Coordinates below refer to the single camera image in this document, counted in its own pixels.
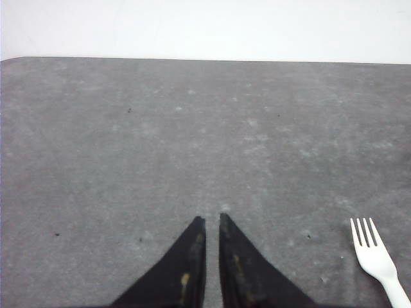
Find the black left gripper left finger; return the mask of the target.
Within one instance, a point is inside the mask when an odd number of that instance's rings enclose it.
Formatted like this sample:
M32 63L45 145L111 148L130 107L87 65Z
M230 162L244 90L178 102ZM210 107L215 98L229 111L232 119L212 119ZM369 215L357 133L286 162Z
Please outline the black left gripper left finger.
M206 287L206 221L197 216L163 257L111 307L202 307Z

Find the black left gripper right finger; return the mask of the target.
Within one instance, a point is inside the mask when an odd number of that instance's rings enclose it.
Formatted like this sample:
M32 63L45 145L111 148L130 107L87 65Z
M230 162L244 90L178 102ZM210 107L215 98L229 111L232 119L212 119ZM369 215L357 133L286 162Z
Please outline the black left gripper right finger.
M219 270L224 307L315 307L269 263L231 217L220 214Z

